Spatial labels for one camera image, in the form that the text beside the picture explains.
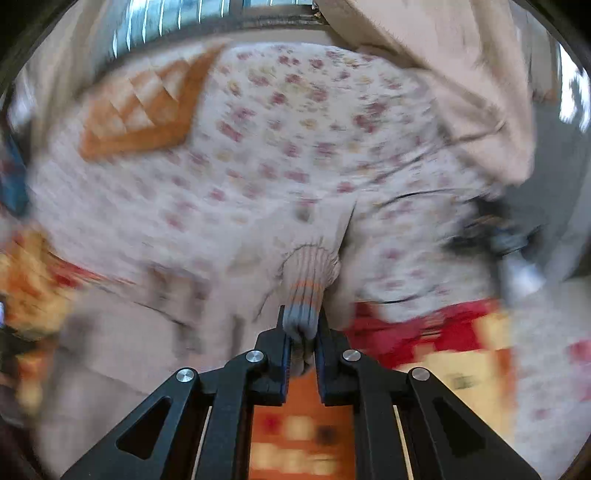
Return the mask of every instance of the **orange pillow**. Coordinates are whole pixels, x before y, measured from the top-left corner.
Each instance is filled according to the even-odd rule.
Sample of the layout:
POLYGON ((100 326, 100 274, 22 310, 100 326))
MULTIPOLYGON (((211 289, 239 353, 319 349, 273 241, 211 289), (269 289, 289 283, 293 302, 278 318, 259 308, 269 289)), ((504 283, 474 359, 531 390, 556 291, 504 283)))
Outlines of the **orange pillow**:
POLYGON ((225 45, 192 60, 107 82, 92 101, 79 153, 87 161, 181 144, 210 68, 225 45))

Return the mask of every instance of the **beige curtain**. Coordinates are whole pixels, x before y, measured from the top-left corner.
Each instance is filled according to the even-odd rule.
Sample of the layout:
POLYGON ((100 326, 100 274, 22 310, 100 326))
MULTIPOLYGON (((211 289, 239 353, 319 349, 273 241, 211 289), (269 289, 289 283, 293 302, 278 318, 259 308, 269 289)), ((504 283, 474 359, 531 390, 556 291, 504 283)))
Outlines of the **beige curtain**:
POLYGON ((431 87, 452 141, 505 183, 531 174, 534 127, 507 0, 317 0, 351 46, 383 49, 431 87))

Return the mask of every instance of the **blue object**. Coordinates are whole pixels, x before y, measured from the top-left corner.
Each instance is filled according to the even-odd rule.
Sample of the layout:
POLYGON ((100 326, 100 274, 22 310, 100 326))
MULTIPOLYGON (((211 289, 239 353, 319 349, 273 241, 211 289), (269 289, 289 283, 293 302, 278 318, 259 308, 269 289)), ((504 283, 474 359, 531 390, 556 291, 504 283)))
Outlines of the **blue object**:
POLYGON ((6 132, 5 135, 5 154, 8 158, 2 159, 0 202, 12 216, 22 218, 29 207, 27 168, 12 136, 6 132))

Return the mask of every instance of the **metal screw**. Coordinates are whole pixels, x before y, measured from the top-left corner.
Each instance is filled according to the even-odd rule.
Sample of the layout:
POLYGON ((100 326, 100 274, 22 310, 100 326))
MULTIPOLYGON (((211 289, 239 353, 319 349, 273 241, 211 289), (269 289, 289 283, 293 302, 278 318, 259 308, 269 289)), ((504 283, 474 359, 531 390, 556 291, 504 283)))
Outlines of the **metal screw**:
POLYGON ((193 378, 195 378, 195 372, 190 368, 183 368, 177 372, 177 380, 179 382, 190 382, 193 378))
POLYGON ((357 350, 345 350, 343 352, 343 358, 348 362, 356 362, 361 358, 361 353, 357 350))
POLYGON ((413 369, 413 378, 415 380, 424 382, 425 380, 429 380, 430 376, 431 374, 429 373, 429 370, 427 370, 426 368, 417 367, 413 369))
POLYGON ((246 354, 246 360, 248 360, 252 364, 257 364, 264 358, 265 354, 260 350, 251 350, 246 354))

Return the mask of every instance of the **window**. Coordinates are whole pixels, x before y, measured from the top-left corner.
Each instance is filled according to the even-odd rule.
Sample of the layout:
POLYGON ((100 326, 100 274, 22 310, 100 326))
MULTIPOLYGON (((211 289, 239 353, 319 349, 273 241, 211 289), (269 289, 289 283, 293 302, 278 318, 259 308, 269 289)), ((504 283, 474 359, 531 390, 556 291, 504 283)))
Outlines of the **window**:
MULTIPOLYGON (((236 17, 244 9, 312 5, 312 0, 128 0, 125 18, 113 35, 112 54, 120 57, 135 46, 148 43, 186 27, 199 27, 210 20, 236 17)), ((297 15, 297 10, 290 15, 297 15)), ((305 10, 311 17, 311 8, 305 10)))

